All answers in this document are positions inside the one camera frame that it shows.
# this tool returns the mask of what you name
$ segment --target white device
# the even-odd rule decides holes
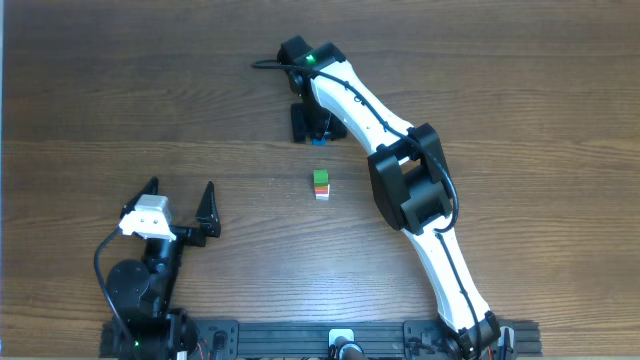
[[[387,109],[362,84],[347,60],[333,62],[322,68],[322,72],[343,81],[348,81],[388,122],[389,126],[398,132],[407,134],[407,129],[413,126]],[[389,146],[399,140],[391,132],[385,131],[373,113],[367,107],[362,106],[361,103],[354,101],[354,93],[341,84],[326,77],[316,76],[311,79],[311,90],[317,103],[338,117],[368,154],[376,152],[379,145]],[[401,159],[399,163],[402,164],[406,161],[408,161],[408,158]],[[440,216],[424,226],[422,235],[415,235],[407,230],[403,230],[403,232],[418,252],[422,265],[431,281],[438,302],[440,317],[447,326],[458,332],[463,328],[471,329],[475,322],[469,305],[460,292],[460,287],[455,279],[444,248],[433,232],[433,229],[444,228],[448,223],[448,218]],[[478,321],[482,321],[485,318],[484,314],[489,311],[489,305],[480,296],[471,279],[471,274],[460,252],[454,230],[451,229],[446,232],[443,237],[460,280],[473,304]]]

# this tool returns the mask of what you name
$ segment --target wooden table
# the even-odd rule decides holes
[[[5,31],[4,355],[97,355],[92,255],[154,175],[185,225],[216,184],[222,237],[186,250],[174,297],[193,316],[437,316],[360,145],[293,144],[286,77],[249,68],[296,34],[438,130],[497,314],[540,322],[547,355],[640,354],[637,3],[8,0]]]

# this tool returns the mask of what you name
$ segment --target black cable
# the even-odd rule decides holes
[[[457,193],[456,188],[455,188],[455,186],[453,184],[453,180],[451,179],[451,176],[449,176],[449,173],[445,170],[444,166],[442,166],[442,164],[438,161],[438,159],[436,159],[436,157],[432,153],[430,153],[422,145],[420,145],[419,142],[417,142],[416,140],[408,137],[407,135],[397,131],[396,129],[392,128],[389,125],[389,123],[387,121],[385,121],[382,118],[382,116],[380,116],[380,114],[378,114],[378,112],[373,107],[373,105],[371,105],[371,103],[369,103],[369,101],[364,96],[362,96],[362,94],[355,87],[353,87],[351,84],[349,84],[348,81],[344,81],[344,80],[342,80],[340,78],[337,78],[337,77],[335,77],[333,75],[327,74],[327,73],[319,71],[319,70],[314,70],[314,69],[310,69],[310,68],[306,68],[306,67],[302,67],[302,66],[296,66],[296,65],[281,65],[281,64],[278,63],[277,60],[257,61],[255,63],[253,63],[251,66],[253,68],[256,68],[256,69],[277,69],[277,70],[299,71],[299,72],[303,72],[303,73],[307,73],[307,74],[311,74],[311,75],[322,76],[322,77],[325,77],[325,78],[327,78],[329,80],[337,82],[338,84],[344,86],[346,89],[348,89],[351,92],[353,92],[356,95],[355,98],[359,99],[361,104],[363,106],[366,106],[369,109],[369,111],[371,111],[373,116],[375,116],[375,118],[380,122],[380,124],[382,124],[382,127],[385,129],[385,131],[388,131],[388,132],[392,133],[393,135],[397,136],[398,138],[400,138],[402,140],[405,140],[406,142],[410,143],[414,147],[414,149],[416,151],[420,152],[425,158],[428,158],[429,160],[431,160],[431,162],[433,162],[433,164],[443,174],[444,181],[445,181],[445,183],[447,185],[449,193],[451,194],[451,199],[453,200],[453,211],[451,213],[451,221],[449,222],[449,225],[447,225],[443,229],[433,229],[433,231],[439,232],[439,233],[445,233],[445,232],[453,229],[453,227],[456,225],[456,221],[458,221],[458,213],[460,211],[460,204],[458,203],[458,193]]]
[[[118,325],[120,325],[121,331],[124,333],[124,336],[127,338],[127,340],[131,342],[131,346],[132,346],[131,353],[136,358],[136,360],[140,360],[140,357],[138,356],[138,352],[134,347],[136,340],[133,338],[133,335],[131,335],[131,332],[129,331],[127,324],[120,317],[118,310],[116,310],[116,306],[113,303],[113,300],[111,299],[111,295],[109,295],[109,292],[107,291],[107,285],[104,283],[104,278],[102,277],[102,271],[100,270],[100,254],[102,253],[102,250],[104,250],[104,248],[106,248],[107,245],[109,245],[111,240],[113,240],[119,234],[120,234],[120,228],[117,227],[115,230],[113,230],[111,234],[109,234],[109,236],[107,236],[106,239],[104,239],[104,241],[100,245],[98,245],[98,248],[96,249],[96,253],[93,255],[93,266],[96,270],[96,277],[98,278],[98,284],[100,285],[100,290],[102,290],[102,293],[104,294],[104,298],[107,300],[107,304],[109,304],[109,307],[113,312],[113,316],[116,318]]]
[[[296,65],[282,65],[278,62],[278,60],[261,60],[261,61],[257,61],[253,64],[251,64],[251,67],[255,68],[255,69],[275,69],[275,70],[285,70],[285,71],[298,71],[301,73],[306,73],[306,74],[311,74],[311,75],[315,75],[315,76],[321,76],[324,78],[327,78],[329,80],[335,81],[336,83],[344,86],[346,89],[350,90],[352,93],[354,93],[355,96],[355,100],[359,100],[362,105],[366,106],[369,111],[371,111],[371,113],[373,114],[373,116],[375,116],[375,118],[378,120],[378,122],[380,122],[380,124],[382,125],[382,127],[386,130],[389,131],[390,133],[392,133],[393,135],[397,136],[400,139],[403,139],[404,141],[408,142],[409,144],[411,144],[413,146],[413,148],[420,152],[425,158],[428,158],[429,160],[431,160],[431,162],[438,168],[438,170],[443,174],[444,176],[444,181],[447,185],[447,188],[449,190],[449,194],[451,194],[451,199],[453,201],[453,211],[451,212],[451,220],[449,221],[449,225],[447,225],[446,227],[442,228],[442,229],[433,229],[433,231],[436,234],[436,237],[438,239],[440,239],[440,243],[442,244],[442,248],[444,249],[445,254],[447,254],[447,259],[449,260],[449,265],[451,266],[451,270],[453,271],[453,275],[456,278],[456,281],[458,282],[458,286],[460,287],[460,293],[462,293],[462,295],[464,296],[465,300],[467,301],[467,305],[469,306],[469,309],[471,310],[471,315],[473,316],[473,322],[474,325],[477,329],[477,341],[476,341],[476,360],[480,359],[480,353],[481,353],[481,334],[480,334],[480,323],[478,322],[478,317],[476,316],[476,312],[473,309],[473,304],[471,303],[471,299],[469,298],[469,294],[467,293],[467,291],[465,290],[464,286],[462,285],[462,281],[460,280],[460,275],[458,274],[458,270],[456,270],[456,266],[453,263],[453,259],[451,258],[451,254],[449,253],[449,249],[447,248],[447,244],[444,242],[444,237],[442,236],[443,233],[446,233],[447,231],[453,229],[453,227],[456,225],[456,222],[458,221],[458,213],[460,212],[460,203],[458,202],[458,193],[456,191],[456,188],[453,184],[453,180],[451,179],[451,176],[449,175],[449,172],[445,170],[444,166],[438,161],[438,159],[429,151],[427,151],[422,145],[420,145],[419,142],[417,142],[416,140],[408,137],[405,134],[402,134],[401,132],[397,131],[396,129],[392,128],[389,123],[387,121],[385,121],[382,116],[380,116],[380,114],[378,114],[378,112],[376,111],[376,109],[373,107],[373,105],[371,105],[371,103],[369,103],[369,101],[362,96],[362,94],[355,88],[353,87],[351,84],[349,84],[348,81],[344,81],[338,77],[335,77],[331,74],[327,74],[323,71],[319,71],[319,70],[315,70],[315,69],[310,69],[310,68],[306,68],[303,66],[296,66]]]

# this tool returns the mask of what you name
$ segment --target wood grain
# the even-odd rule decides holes
[[[4,355],[97,354],[110,318],[92,254],[155,175],[193,223],[175,304],[241,321],[433,318],[418,257],[374,206],[353,138],[291,143],[279,72],[334,41],[399,116],[441,135],[474,280],[546,355],[638,355],[640,4],[634,1],[7,1]],[[332,197],[313,199],[311,171]],[[121,238],[104,271],[140,256]]]

